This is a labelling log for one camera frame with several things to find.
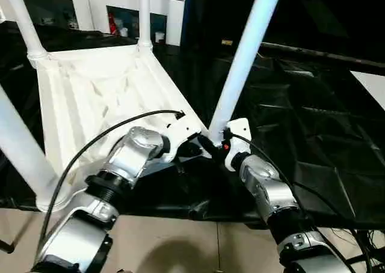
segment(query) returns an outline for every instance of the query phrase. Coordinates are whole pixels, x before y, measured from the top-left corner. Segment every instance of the tile floor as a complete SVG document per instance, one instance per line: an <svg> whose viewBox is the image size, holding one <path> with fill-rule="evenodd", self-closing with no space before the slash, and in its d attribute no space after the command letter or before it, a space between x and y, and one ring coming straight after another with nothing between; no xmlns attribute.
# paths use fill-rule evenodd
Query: tile floor
<svg viewBox="0 0 385 273"><path fill-rule="evenodd" d="M2 272L31 269L42 220L40 213L0 209L0 239L17 243L13 254L0 252ZM359 253L350 235L338 232L353 245L325 233L347 257ZM283 272L270 233L243 224L122 216L110 235L114 246L103 273ZM362 264L356 268L365 272Z"/></svg>

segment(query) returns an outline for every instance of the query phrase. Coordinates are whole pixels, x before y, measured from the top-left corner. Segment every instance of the black plastic sheet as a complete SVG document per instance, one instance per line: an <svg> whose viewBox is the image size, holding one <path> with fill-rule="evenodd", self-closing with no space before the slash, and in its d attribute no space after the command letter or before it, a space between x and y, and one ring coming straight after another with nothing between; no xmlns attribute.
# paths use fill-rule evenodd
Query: black plastic sheet
<svg viewBox="0 0 385 273"><path fill-rule="evenodd" d="M49 51L131 44L99 32L38 28ZM43 145L37 77L13 23L0 25L0 83ZM231 56L212 56L155 46L162 66L208 125ZM274 51L259 57L233 118L247 117L253 141L286 176L310 187L360 228L385 226L385 113L346 67L320 61L282 59ZM33 192L1 158L2 206L33 209ZM264 227L239 178L211 160L196 158L142 178L127 213ZM321 200L295 187L317 225L344 227Z"/></svg>

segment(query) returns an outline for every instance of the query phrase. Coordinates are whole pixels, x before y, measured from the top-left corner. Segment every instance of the white metal pole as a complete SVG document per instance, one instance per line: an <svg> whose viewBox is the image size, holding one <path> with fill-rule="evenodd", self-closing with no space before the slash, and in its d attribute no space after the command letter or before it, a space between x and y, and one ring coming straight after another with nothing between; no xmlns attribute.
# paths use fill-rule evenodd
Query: white metal pole
<svg viewBox="0 0 385 273"><path fill-rule="evenodd" d="M28 10L25 7L23 0L9 0L13 10L16 14L16 22L19 26L20 32L23 36L24 42L28 50L28 59L31 64L35 67L34 61L38 58L43 58L48 55L46 50L43 48L42 43L36 33L35 27L28 14Z"/></svg>
<svg viewBox="0 0 385 273"><path fill-rule="evenodd" d="M150 33L150 0L140 0L139 48L152 48Z"/></svg>
<svg viewBox="0 0 385 273"><path fill-rule="evenodd" d="M278 0L254 0L209 127L209 137L216 146L222 142L222 131L232 117L277 3Z"/></svg>
<svg viewBox="0 0 385 273"><path fill-rule="evenodd" d="M36 205L46 211L58 176L31 132L0 86L0 149L36 194ZM66 205L70 186L64 183L55 210Z"/></svg>

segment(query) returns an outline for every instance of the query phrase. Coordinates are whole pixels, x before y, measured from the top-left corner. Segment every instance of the red object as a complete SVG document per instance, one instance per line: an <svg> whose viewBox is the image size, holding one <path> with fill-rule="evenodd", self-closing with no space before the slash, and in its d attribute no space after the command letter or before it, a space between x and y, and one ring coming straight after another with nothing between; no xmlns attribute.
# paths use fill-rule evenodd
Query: red object
<svg viewBox="0 0 385 273"><path fill-rule="evenodd" d="M118 27L116 26L114 16L112 13L108 13L108 23L109 23L109 31L111 34L119 35Z"/></svg>

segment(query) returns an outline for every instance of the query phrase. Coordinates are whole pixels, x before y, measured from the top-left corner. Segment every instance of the robotic arm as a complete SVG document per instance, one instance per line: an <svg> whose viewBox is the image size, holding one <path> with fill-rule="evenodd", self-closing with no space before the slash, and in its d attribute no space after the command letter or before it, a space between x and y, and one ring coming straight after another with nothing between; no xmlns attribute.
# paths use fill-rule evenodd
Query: robotic arm
<svg viewBox="0 0 385 273"><path fill-rule="evenodd" d="M122 213L122 205L128 202L129 192L146 164L153 159L170 162L181 144L200 133L200 128L191 124L188 132L181 133L186 123L188 119L181 118L163 135L133 127L114 146L100 171L87 177L88 187L77 193L66 207L63 217L39 248L31 272L100 272L112 246L108 231ZM228 129L251 139L247 119L229 122ZM200 142L213 157L220 155L215 152L217 148L208 149L207 138L201 138ZM349 273L313 225L303 218L290 187L282 182L278 171L252 155L249 145L242 140L233 137L226 146L228 152L223 161L229 171L239 174L253 195L260 216L277 243L285 272Z"/></svg>
<svg viewBox="0 0 385 273"><path fill-rule="evenodd" d="M231 133L251 139L247 119L228 124ZM302 216L291 189L268 162L250 153L246 142L233 137L225 159L228 170L236 171L253 195L258 212L277 243L280 263L286 273L349 273L324 238Z"/></svg>
<svg viewBox="0 0 385 273"><path fill-rule="evenodd" d="M187 117L182 117L167 131L170 133L188 122ZM112 246L108 231L122 213L129 192L147 162L156 158L162 158L163 162L173 159L180 143L200 128L190 125L188 130L167 137L168 133L161 135L143 127L131 128L111 150L100 171L87 177L88 187L67 205L63 217L39 248L31 272L100 272Z"/></svg>

